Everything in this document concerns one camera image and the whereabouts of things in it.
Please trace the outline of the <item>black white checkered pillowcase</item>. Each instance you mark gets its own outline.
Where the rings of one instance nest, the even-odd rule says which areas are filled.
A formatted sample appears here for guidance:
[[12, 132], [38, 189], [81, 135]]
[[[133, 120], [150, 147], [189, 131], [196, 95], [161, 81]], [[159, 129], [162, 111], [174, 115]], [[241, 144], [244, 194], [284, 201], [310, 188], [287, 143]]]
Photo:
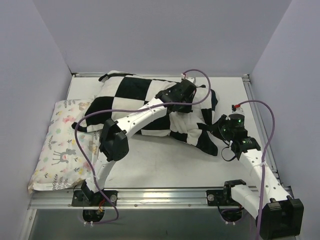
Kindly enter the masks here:
[[[148, 78], [116, 70], [101, 76], [99, 82], [103, 84], [100, 91], [71, 125], [79, 132], [100, 131], [107, 119], [115, 121], [125, 117], [125, 110], [142, 108], [158, 92], [176, 84], [171, 80]], [[158, 118], [139, 130], [138, 134], [170, 136], [216, 157], [218, 147], [211, 139], [209, 126], [214, 123], [218, 97], [213, 89], [198, 84], [191, 101], [194, 104], [185, 106], [183, 112], [172, 112]]]

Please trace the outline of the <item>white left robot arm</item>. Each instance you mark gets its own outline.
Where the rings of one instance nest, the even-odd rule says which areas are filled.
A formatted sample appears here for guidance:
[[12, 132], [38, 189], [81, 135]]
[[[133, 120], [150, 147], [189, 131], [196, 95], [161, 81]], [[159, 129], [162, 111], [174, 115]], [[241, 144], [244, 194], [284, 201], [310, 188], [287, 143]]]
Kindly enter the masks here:
[[105, 121], [99, 140], [99, 152], [92, 174], [81, 186], [83, 200], [90, 206], [101, 201], [101, 193], [114, 164], [129, 152], [129, 139], [151, 122], [190, 106], [196, 85], [182, 79], [174, 86], [161, 90], [137, 112], [117, 120]]

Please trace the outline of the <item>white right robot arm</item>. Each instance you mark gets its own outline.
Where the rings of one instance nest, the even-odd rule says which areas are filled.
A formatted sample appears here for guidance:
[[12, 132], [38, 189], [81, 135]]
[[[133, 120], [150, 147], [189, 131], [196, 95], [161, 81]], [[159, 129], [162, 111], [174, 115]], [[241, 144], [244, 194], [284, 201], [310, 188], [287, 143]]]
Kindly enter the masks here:
[[235, 112], [222, 115], [211, 132], [227, 142], [258, 189], [255, 194], [243, 180], [229, 180], [221, 193], [222, 200], [228, 205], [239, 203], [255, 219], [258, 235], [263, 240], [298, 236], [304, 205], [285, 190], [263, 160], [262, 148], [245, 129], [245, 116]]

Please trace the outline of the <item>floral print pillow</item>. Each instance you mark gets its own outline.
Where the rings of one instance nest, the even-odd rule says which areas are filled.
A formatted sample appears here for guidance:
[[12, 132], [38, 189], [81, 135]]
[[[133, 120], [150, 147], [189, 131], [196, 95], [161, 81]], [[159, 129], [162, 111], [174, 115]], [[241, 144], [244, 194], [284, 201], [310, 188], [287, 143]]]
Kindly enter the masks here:
[[74, 132], [72, 124], [91, 104], [89, 99], [67, 99], [55, 103], [28, 192], [56, 191], [76, 186], [91, 173], [98, 156], [99, 132]]

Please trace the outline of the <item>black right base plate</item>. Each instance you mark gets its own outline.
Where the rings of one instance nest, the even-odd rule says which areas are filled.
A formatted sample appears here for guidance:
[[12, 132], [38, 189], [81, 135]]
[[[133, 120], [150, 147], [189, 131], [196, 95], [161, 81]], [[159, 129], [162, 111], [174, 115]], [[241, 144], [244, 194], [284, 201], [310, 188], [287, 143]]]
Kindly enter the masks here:
[[210, 207], [231, 206], [235, 202], [227, 198], [222, 189], [209, 189], [206, 191], [207, 205]]

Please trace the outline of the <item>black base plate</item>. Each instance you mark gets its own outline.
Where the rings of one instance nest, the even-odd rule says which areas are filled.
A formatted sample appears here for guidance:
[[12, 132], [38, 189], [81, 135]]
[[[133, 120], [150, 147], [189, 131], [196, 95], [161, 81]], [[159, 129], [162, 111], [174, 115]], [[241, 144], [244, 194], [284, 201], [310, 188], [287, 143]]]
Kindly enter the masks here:
[[222, 189], [209, 189], [206, 191], [207, 205], [210, 207], [231, 206], [235, 202], [227, 198]]
[[[116, 190], [103, 190], [103, 193], [109, 198], [109, 200], [116, 205], [118, 199], [118, 192]], [[112, 205], [106, 200], [106, 198], [100, 193], [93, 193], [87, 198], [82, 190], [76, 190], [73, 192], [72, 207], [111, 207]]]

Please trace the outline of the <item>aluminium front rail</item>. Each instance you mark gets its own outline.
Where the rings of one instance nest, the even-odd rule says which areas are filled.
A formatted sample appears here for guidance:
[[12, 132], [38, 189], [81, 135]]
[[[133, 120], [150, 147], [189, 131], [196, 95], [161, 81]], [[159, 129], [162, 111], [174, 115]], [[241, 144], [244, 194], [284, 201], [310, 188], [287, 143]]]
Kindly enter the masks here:
[[[128, 209], [206, 209], [216, 205], [216, 198], [207, 191], [222, 188], [118, 188], [112, 201], [118, 210]], [[94, 205], [76, 206], [77, 190], [38, 191], [33, 193], [28, 208], [33, 210], [93, 210]]]

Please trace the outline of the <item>aluminium back rail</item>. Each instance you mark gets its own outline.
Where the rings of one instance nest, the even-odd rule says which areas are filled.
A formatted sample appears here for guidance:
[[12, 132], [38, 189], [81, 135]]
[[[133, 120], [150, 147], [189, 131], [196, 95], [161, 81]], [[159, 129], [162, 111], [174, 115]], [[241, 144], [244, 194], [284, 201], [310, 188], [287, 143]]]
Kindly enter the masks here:
[[104, 76], [105, 73], [102, 72], [78, 72], [78, 73], [72, 73], [72, 76], [75, 78], [100, 78], [101, 76]]

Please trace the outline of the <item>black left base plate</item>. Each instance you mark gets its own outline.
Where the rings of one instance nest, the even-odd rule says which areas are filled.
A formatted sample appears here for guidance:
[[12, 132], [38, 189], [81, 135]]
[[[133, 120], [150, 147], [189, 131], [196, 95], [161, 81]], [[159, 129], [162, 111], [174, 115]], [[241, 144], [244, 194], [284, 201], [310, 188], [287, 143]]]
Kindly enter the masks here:
[[[116, 190], [103, 190], [103, 193], [109, 198], [109, 200], [116, 205], [118, 199], [118, 192]], [[106, 200], [106, 198], [100, 193], [93, 193], [87, 198], [82, 190], [76, 190], [73, 192], [72, 207], [111, 207], [112, 205]]]

